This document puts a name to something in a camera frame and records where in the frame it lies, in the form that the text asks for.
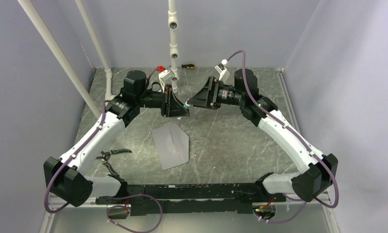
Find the green white glue stick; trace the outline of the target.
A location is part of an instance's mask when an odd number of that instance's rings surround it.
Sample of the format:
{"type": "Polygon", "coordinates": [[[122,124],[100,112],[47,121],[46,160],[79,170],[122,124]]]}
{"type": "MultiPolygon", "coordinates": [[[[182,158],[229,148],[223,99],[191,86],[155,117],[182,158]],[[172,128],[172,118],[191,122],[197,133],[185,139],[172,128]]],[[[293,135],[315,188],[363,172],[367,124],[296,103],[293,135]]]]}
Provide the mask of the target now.
{"type": "Polygon", "coordinates": [[[183,107],[185,108],[185,109],[188,109],[189,107],[190,107],[190,105],[188,104],[188,100],[186,100],[186,102],[184,103],[184,105],[183,105],[183,107]]]}

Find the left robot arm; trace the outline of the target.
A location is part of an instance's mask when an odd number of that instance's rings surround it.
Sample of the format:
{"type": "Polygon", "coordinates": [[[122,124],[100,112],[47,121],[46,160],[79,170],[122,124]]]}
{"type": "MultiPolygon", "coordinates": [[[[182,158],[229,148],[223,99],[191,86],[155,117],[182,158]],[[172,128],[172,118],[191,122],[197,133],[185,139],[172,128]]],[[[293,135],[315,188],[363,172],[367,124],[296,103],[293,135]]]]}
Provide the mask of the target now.
{"type": "Polygon", "coordinates": [[[189,110],[174,93],[174,84],[165,83],[168,79],[177,80],[172,69],[159,73],[160,89],[154,91],[148,88],[150,79],[143,71],[128,72],[119,94],[104,104],[101,116],[84,137],[59,158],[49,157],[44,162],[47,212],[56,213],[49,207],[50,194],[75,207],[93,197],[109,197],[116,204],[127,199],[128,183],[118,175],[103,178],[85,175],[103,149],[139,115],[141,108],[159,109],[163,117],[189,116],[189,110]]]}

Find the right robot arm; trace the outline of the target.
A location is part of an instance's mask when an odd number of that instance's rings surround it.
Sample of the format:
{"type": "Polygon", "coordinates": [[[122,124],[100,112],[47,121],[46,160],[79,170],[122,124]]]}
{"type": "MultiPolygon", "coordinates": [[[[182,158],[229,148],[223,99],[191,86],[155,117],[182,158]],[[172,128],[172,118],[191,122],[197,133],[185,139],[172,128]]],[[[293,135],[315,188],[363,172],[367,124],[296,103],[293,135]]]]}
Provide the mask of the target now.
{"type": "Polygon", "coordinates": [[[191,98],[188,105],[217,110],[221,105],[238,106],[241,114],[256,127],[267,133],[291,158],[297,168],[295,173],[267,173],[256,182],[256,196],[268,201],[274,194],[296,194],[310,202],[336,185],[338,159],[333,154],[324,155],[286,120],[276,104],[261,95],[258,79],[250,69],[234,73],[234,85],[210,76],[205,85],[191,98]]]}

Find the grey envelope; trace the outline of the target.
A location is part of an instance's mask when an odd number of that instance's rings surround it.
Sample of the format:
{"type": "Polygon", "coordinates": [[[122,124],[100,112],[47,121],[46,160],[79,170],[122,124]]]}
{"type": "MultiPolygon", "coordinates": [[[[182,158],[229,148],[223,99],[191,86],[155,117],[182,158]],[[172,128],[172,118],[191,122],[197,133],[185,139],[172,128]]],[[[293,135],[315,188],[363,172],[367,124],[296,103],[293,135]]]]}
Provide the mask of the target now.
{"type": "Polygon", "coordinates": [[[162,170],[189,161],[189,136],[176,124],[167,124],[152,131],[162,170]]]}

